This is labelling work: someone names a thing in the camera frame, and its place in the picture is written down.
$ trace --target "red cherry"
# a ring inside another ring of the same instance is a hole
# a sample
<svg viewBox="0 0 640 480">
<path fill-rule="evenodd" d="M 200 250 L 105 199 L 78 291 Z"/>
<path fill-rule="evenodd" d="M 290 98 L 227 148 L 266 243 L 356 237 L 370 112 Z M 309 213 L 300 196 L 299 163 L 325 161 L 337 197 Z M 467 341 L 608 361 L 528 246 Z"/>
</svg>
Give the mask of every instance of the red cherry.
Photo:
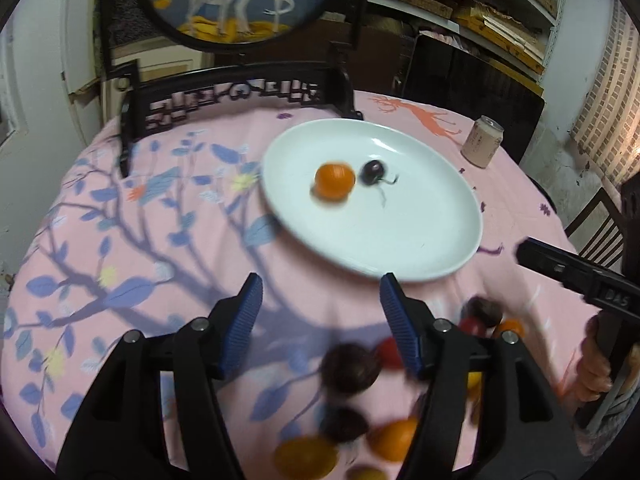
<svg viewBox="0 0 640 480">
<path fill-rule="evenodd" d="M 458 323 L 458 328 L 465 334 L 484 337 L 486 335 L 486 327 L 477 317 L 465 317 Z"/>
<path fill-rule="evenodd" d="M 376 355 L 383 368 L 388 370 L 403 370 L 402 358 L 398 351 L 398 345 L 393 337 L 387 337 L 376 348 Z"/>
</svg>

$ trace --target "white plate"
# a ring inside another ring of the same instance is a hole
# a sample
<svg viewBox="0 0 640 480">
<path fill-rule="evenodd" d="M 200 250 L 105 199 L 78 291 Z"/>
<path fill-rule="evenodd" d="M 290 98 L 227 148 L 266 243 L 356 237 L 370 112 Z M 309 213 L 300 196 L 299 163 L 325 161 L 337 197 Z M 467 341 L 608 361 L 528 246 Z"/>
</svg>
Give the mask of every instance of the white plate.
<svg viewBox="0 0 640 480">
<path fill-rule="evenodd" d="M 385 163 L 389 178 L 399 176 L 394 186 L 357 180 L 340 204 L 310 193 L 322 164 L 346 162 L 357 175 L 374 158 Z M 462 267 L 480 244 L 478 202 L 458 170 L 386 126 L 349 119 L 299 124 L 271 143 L 262 171 L 265 196 L 280 221 L 322 256 L 367 276 L 433 280 Z"/>
</svg>

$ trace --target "screw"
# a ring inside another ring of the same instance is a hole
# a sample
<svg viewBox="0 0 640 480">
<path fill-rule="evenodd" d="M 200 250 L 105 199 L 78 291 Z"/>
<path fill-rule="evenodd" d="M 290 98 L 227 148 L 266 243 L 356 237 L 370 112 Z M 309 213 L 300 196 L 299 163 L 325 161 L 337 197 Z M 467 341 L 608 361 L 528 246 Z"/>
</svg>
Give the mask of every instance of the screw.
<svg viewBox="0 0 640 480">
<path fill-rule="evenodd" d="M 129 330 L 122 338 L 125 343 L 137 343 L 141 336 L 140 330 Z"/>
<path fill-rule="evenodd" d="M 438 318 L 433 322 L 433 327 L 438 332 L 448 332 L 451 330 L 451 323 L 446 319 Z"/>
<path fill-rule="evenodd" d="M 504 339 L 510 345 L 513 345 L 516 344 L 520 338 L 515 332 L 507 330 L 506 332 L 502 332 L 502 339 Z"/>
<path fill-rule="evenodd" d="M 191 321 L 191 328 L 196 332 L 202 332 L 209 327 L 209 320 L 206 317 L 197 317 Z"/>
</svg>

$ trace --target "blue leaf pattern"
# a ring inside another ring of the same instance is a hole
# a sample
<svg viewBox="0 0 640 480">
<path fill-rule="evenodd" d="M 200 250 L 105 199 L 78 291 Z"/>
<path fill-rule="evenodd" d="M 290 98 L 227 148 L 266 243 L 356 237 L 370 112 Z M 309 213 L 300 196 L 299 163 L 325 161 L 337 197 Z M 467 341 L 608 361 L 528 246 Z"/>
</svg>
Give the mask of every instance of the blue leaf pattern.
<svg viewBox="0 0 640 480">
<path fill-rule="evenodd" d="M 171 187 L 171 184 L 173 184 L 174 180 L 179 176 L 180 168 L 174 166 L 164 173 L 151 177 L 146 183 L 144 195 L 140 198 L 140 205 L 145 205 L 156 197 L 164 194 L 164 192 Z"/>
<path fill-rule="evenodd" d="M 100 257 L 104 258 L 111 251 L 111 238 L 105 236 L 100 244 Z"/>
<path fill-rule="evenodd" d="M 51 276 L 38 276 L 27 282 L 27 290 L 37 298 L 47 298 L 58 290 L 58 282 Z"/>
<path fill-rule="evenodd" d="M 107 353 L 107 343 L 105 343 L 101 337 L 94 337 L 92 339 L 91 348 L 94 349 L 94 352 L 100 357 Z"/>
<path fill-rule="evenodd" d="M 182 221 L 180 222 L 180 224 L 182 225 L 182 230 L 188 231 L 189 229 L 191 229 L 195 221 L 196 221 L 195 211 L 189 211 L 187 214 L 183 215 Z"/>
<path fill-rule="evenodd" d="M 66 356 L 71 357 L 76 347 L 76 336 L 74 334 L 74 328 L 71 325 L 65 327 L 65 331 L 62 333 L 62 342 L 65 345 Z"/>
<path fill-rule="evenodd" d="M 114 187 L 105 187 L 104 189 L 94 189 L 90 195 L 96 202 L 108 202 L 118 197 L 118 190 Z"/>
<path fill-rule="evenodd" d="M 69 297 L 69 293 L 71 292 L 71 286 L 65 285 L 60 289 L 60 301 L 65 301 L 66 298 Z"/>
<path fill-rule="evenodd" d="M 257 162 L 246 162 L 240 166 L 240 173 L 249 174 L 253 173 L 258 168 Z"/>
<path fill-rule="evenodd" d="M 211 151 L 217 158 L 219 158 L 222 162 L 226 162 L 227 164 L 237 164 L 238 162 L 240 162 L 240 154 L 236 152 L 236 150 L 226 148 L 225 146 L 221 146 L 220 144 L 212 144 Z"/>
<path fill-rule="evenodd" d="M 49 374 L 44 372 L 44 383 L 47 385 L 47 389 L 54 394 L 56 392 L 56 387 L 53 384 L 53 379 Z"/>
<path fill-rule="evenodd" d="M 162 202 L 162 205 L 164 205 L 165 207 L 178 207 L 178 203 L 173 198 L 163 198 L 160 202 Z"/>
<path fill-rule="evenodd" d="M 194 176 L 193 182 L 196 186 L 206 186 L 207 184 L 211 184 L 211 177 L 209 175 Z"/>
<path fill-rule="evenodd" d="M 280 430 L 280 441 L 292 440 L 302 435 L 302 428 L 296 420 L 292 420 Z"/>
<path fill-rule="evenodd" d="M 172 332 L 178 332 L 185 324 L 186 321 L 182 316 L 178 316 L 177 314 L 171 314 L 167 320 L 167 325 L 171 328 Z"/>
<path fill-rule="evenodd" d="M 92 211 L 89 211 L 88 213 L 84 213 L 80 219 L 83 222 L 88 222 L 89 220 L 93 220 L 94 218 L 96 218 L 97 216 L 100 216 L 100 211 L 98 211 L 97 209 L 94 209 Z"/>
<path fill-rule="evenodd" d="M 36 312 L 36 317 L 38 318 L 38 321 L 42 326 L 46 328 L 51 326 L 51 322 L 53 321 L 53 318 L 51 317 L 51 314 L 49 312 L 44 312 L 43 310 L 39 310 Z"/>
<path fill-rule="evenodd" d="M 82 403 L 84 397 L 80 394 L 71 394 L 69 398 L 65 400 L 65 403 L 60 406 L 60 413 L 69 420 L 73 420 L 76 416 L 76 412 Z"/>
<path fill-rule="evenodd" d="M 2 337 L 9 339 L 14 336 L 15 328 L 18 325 L 18 318 L 15 315 L 15 310 L 9 307 L 4 313 L 4 332 Z"/>
<path fill-rule="evenodd" d="M 255 401 L 249 420 L 259 422 L 267 420 L 274 415 L 287 400 L 289 384 L 283 384 L 276 388 L 270 387 L 260 392 Z"/>
<path fill-rule="evenodd" d="M 309 362 L 306 358 L 305 348 L 302 345 L 290 345 L 287 348 L 287 363 L 290 370 L 297 375 L 309 372 Z"/>
<path fill-rule="evenodd" d="M 280 232 L 280 223 L 271 214 L 263 215 L 244 232 L 242 239 L 247 247 L 256 247 L 273 241 Z"/>
<path fill-rule="evenodd" d="M 45 447 L 47 445 L 47 439 L 44 435 L 44 424 L 42 423 L 42 418 L 38 412 L 31 415 L 31 427 L 33 428 L 33 433 L 36 435 L 38 446 Z"/>
<path fill-rule="evenodd" d="M 116 221 L 113 218 L 103 218 L 98 222 L 98 231 L 105 232 L 116 225 Z"/>
<path fill-rule="evenodd" d="M 135 276 L 113 289 L 102 304 L 111 308 L 131 308 L 146 300 L 156 288 L 154 282 Z"/>
<path fill-rule="evenodd" d="M 33 406 L 37 406 L 42 398 L 42 393 L 35 383 L 25 384 L 19 395 L 24 402 Z"/>
<path fill-rule="evenodd" d="M 191 236 L 185 231 L 169 233 L 167 237 L 169 238 L 169 243 L 174 247 L 183 247 L 191 241 Z"/>
<path fill-rule="evenodd" d="M 242 195 L 236 196 L 234 198 L 233 202 L 231 204 L 229 204 L 228 206 L 226 206 L 226 214 L 230 215 L 231 213 L 233 213 L 233 211 L 238 209 L 238 206 L 240 205 L 241 199 L 242 199 Z"/>
<path fill-rule="evenodd" d="M 74 192 L 76 193 L 76 196 L 78 196 L 80 193 L 82 193 L 83 189 L 84 189 L 84 180 L 78 180 L 74 184 Z"/>
<path fill-rule="evenodd" d="M 69 244 L 66 241 L 62 242 L 62 245 L 60 245 L 60 248 L 58 249 L 58 253 L 56 254 L 56 259 L 59 262 L 64 262 L 68 254 L 69 254 Z"/>
<path fill-rule="evenodd" d="M 29 370 L 32 372 L 40 373 L 42 371 L 42 364 L 44 362 L 44 357 L 42 352 L 37 348 L 31 354 L 31 361 L 29 361 Z"/>
<path fill-rule="evenodd" d="M 31 337 L 31 330 L 23 330 L 20 332 L 18 339 L 15 340 L 15 358 L 17 361 L 22 361 L 27 355 L 30 354 L 33 348 L 33 339 Z"/>
</svg>

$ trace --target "wooden chair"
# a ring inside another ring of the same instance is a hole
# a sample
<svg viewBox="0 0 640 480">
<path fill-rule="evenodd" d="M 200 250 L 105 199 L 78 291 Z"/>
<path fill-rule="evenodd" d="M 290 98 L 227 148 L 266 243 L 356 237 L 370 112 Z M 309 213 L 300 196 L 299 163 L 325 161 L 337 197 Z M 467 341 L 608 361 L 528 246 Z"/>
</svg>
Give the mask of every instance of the wooden chair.
<svg viewBox="0 0 640 480">
<path fill-rule="evenodd" d="M 622 245 L 625 232 L 622 213 L 618 210 L 603 187 L 598 190 L 564 232 L 567 236 L 573 234 L 599 204 L 604 205 L 608 215 L 593 237 L 591 237 L 587 244 L 580 250 L 579 255 L 584 256 L 595 264 L 611 268 L 622 257 Z"/>
</svg>

